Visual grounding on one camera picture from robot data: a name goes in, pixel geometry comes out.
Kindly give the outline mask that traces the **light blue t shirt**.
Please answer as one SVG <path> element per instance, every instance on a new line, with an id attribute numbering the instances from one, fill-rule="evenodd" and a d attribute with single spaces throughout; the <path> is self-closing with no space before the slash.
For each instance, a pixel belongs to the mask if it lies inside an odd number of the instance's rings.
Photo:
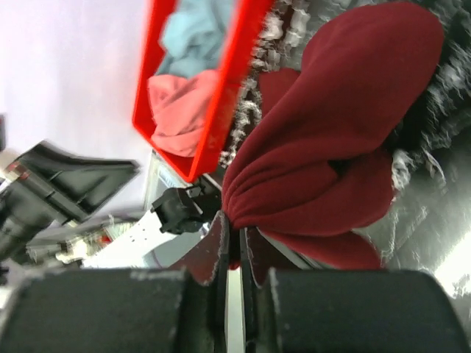
<path id="1" fill-rule="evenodd" d="M 235 8 L 232 0 L 180 1 L 160 36 L 165 55 L 155 73 L 190 78 L 216 68 Z"/>

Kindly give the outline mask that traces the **pink t shirt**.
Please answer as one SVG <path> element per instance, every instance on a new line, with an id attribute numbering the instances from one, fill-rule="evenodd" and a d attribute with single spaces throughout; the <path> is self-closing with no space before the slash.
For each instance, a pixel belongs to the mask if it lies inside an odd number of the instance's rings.
<path id="1" fill-rule="evenodd" d="M 219 72 L 205 70 L 189 79 L 161 74 L 148 79 L 149 106 L 156 124 L 152 142 L 180 157 L 193 157 Z"/>

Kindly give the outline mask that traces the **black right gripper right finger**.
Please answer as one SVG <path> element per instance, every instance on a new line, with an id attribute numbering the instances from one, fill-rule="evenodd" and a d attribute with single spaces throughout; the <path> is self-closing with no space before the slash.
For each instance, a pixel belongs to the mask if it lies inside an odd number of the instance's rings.
<path id="1" fill-rule="evenodd" d="M 247 352 L 468 352 L 455 310 L 420 271 L 340 271 L 239 234 Z"/>

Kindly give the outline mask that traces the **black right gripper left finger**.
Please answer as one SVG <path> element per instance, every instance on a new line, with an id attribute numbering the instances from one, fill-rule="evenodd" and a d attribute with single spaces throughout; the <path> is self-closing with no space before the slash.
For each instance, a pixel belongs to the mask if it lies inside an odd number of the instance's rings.
<path id="1" fill-rule="evenodd" d="M 25 279 L 1 314 L 3 352 L 225 352 L 228 236 L 167 269 L 64 270 Z"/>

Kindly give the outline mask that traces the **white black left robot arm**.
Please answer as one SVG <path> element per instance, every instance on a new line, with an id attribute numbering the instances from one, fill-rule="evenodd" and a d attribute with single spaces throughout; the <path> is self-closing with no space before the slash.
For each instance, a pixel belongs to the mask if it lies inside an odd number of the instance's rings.
<path id="1" fill-rule="evenodd" d="M 27 245 L 57 222 L 79 226 L 139 172 L 133 160 L 83 158 L 41 142 L 23 154 L 1 133 L 1 260 L 31 264 Z"/>

